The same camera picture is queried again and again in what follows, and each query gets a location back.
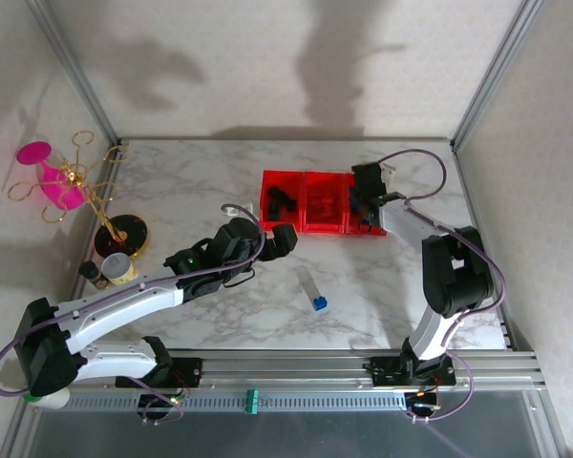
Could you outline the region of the small dark bottle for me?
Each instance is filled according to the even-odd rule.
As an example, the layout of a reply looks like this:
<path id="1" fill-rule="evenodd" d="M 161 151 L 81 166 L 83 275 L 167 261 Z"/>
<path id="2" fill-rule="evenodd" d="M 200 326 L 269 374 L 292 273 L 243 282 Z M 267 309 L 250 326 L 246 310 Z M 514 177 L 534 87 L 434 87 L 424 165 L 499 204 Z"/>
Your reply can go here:
<path id="1" fill-rule="evenodd" d="M 109 281 L 92 260 L 82 262 L 78 267 L 78 274 L 98 290 L 104 290 L 109 286 Z"/>

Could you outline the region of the aluminium frame post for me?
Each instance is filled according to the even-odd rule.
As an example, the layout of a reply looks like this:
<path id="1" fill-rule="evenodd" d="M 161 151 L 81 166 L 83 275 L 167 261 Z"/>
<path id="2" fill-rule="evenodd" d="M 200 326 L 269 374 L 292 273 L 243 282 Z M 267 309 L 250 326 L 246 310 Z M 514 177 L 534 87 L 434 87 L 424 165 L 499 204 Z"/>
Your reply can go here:
<path id="1" fill-rule="evenodd" d="M 543 3 L 544 0 L 520 0 L 516 13 L 501 38 L 499 46 L 451 139 L 451 148 L 455 156 L 473 131 Z"/>
<path id="2" fill-rule="evenodd" d="M 117 135 L 93 86 L 83 71 L 75 55 L 74 47 L 60 24 L 49 0 L 24 1 L 100 132 L 111 146 L 118 145 L 120 137 Z"/>

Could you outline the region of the pink wine glass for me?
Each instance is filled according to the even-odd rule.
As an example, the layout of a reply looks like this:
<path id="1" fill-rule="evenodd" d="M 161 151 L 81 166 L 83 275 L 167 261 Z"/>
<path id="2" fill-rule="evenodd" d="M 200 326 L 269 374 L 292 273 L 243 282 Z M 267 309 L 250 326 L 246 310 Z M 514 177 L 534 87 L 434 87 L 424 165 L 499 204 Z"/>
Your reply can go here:
<path id="1" fill-rule="evenodd" d="M 10 199 L 24 200 L 40 189 L 50 203 L 65 212 L 75 210 L 86 202 L 74 167 L 67 162 L 59 167 L 51 165 L 49 158 L 52 151 L 51 144 L 46 141 L 28 143 L 19 149 L 16 161 L 24 166 L 34 166 L 40 171 L 40 177 L 34 183 L 20 181 L 13 184 L 8 191 Z"/>

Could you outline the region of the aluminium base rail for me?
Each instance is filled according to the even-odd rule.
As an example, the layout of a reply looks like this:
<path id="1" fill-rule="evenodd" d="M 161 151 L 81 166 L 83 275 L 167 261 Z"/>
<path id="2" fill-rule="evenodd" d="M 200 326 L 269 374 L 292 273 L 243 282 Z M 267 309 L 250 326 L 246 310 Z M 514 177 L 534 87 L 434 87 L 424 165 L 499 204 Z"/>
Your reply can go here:
<path id="1" fill-rule="evenodd" d="M 33 385 L 36 396 L 54 393 L 75 382 L 110 379 L 117 386 L 131 386 L 144 369 L 172 358 L 201 358 L 199 388 L 214 385 L 334 385 L 361 384 L 374 388 L 419 386 L 374 386 L 363 368 L 372 357 L 398 356 L 395 350 L 216 350 L 171 349 L 157 351 L 143 345 L 92 345 L 66 363 L 51 364 Z M 475 383 L 538 387 L 544 384 L 537 357 L 532 352 L 508 350 L 463 350 L 448 356 L 455 368 L 456 385 Z"/>

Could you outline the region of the black controller board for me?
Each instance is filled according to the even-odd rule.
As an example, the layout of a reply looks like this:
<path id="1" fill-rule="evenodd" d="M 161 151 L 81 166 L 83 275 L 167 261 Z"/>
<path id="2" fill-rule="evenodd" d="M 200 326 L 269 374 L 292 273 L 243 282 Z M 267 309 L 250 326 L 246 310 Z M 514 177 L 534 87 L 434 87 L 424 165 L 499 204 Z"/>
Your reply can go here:
<path id="1" fill-rule="evenodd" d="M 146 413 L 147 416 L 164 416 L 177 413 L 177 408 L 170 402 L 166 402 L 153 394 L 141 394 L 136 406 L 138 414 Z"/>
<path id="2" fill-rule="evenodd" d="M 406 393 L 405 402 L 406 408 L 419 416 L 431 416 L 441 410 L 441 403 L 435 390 Z"/>

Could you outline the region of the grey metal panel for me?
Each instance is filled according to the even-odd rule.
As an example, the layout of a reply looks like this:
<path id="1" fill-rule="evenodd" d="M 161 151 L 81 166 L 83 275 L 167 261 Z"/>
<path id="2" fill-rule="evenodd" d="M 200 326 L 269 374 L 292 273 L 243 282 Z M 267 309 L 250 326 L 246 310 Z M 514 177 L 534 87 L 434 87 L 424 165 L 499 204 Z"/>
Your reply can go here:
<path id="1" fill-rule="evenodd" d="M 152 427 L 130 414 L 45 414 L 30 458 L 544 458 L 512 417 L 412 424 L 394 412 L 189 413 Z"/>

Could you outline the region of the cream jar silver lid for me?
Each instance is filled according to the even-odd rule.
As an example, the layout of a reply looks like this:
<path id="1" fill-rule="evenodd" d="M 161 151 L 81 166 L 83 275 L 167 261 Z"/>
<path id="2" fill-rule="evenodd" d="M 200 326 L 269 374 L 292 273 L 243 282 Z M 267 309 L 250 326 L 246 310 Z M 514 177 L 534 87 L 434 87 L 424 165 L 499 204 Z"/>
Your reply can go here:
<path id="1" fill-rule="evenodd" d="M 134 263 L 123 253 L 114 253 L 105 258 L 100 265 L 100 273 L 113 285 L 122 285 L 138 276 Z"/>

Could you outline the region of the white bottle green cap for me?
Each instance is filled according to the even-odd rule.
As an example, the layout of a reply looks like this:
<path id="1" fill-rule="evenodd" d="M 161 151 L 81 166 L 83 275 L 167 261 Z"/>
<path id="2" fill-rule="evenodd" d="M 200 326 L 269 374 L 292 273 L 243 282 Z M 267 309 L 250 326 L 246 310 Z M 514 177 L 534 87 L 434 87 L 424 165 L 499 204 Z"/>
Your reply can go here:
<path id="1" fill-rule="evenodd" d="M 61 388 L 56 392 L 44 396 L 35 396 L 31 393 L 23 395 L 26 403 L 39 408 L 60 409 L 70 400 L 71 392 L 67 387 Z"/>

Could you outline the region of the aluminium table side rail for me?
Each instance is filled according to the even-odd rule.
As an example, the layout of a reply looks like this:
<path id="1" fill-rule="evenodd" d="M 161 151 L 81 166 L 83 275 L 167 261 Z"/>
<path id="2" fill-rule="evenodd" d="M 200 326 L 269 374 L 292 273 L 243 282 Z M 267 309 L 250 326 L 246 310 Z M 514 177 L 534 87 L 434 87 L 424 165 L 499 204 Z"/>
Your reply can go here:
<path id="1" fill-rule="evenodd" d="M 506 341 L 506 346 L 515 352 L 532 351 L 533 347 L 531 343 L 529 343 L 528 340 L 526 339 L 524 333 L 521 331 L 520 327 L 516 323 L 513 313 L 510 310 L 509 281 L 507 280 L 507 275 L 504 265 L 496 256 L 496 253 L 492 250 L 490 241 L 487 237 L 485 227 L 483 224 L 481 210 L 474 196 L 473 181 L 466 175 L 459 149 L 453 143 L 450 143 L 450 148 L 452 157 L 455 162 L 456 170 L 459 176 L 459 181 L 465 196 L 465 200 L 467 202 L 467 207 L 471 220 L 480 232 L 486 254 L 497 265 L 497 267 L 500 270 L 500 273 L 503 275 L 504 278 L 503 282 L 504 285 L 501 286 L 499 283 L 499 277 L 496 270 L 491 269 L 491 274 L 493 276 L 493 280 L 495 281 L 495 294 L 493 296 L 493 299 L 496 300 L 499 297 L 499 293 L 503 292 L 503 299 L 495 309 L 495 312 L 499 318 L 501 326 L 504 327 L 503 334 L 504 334 L 504 340 Z"/>

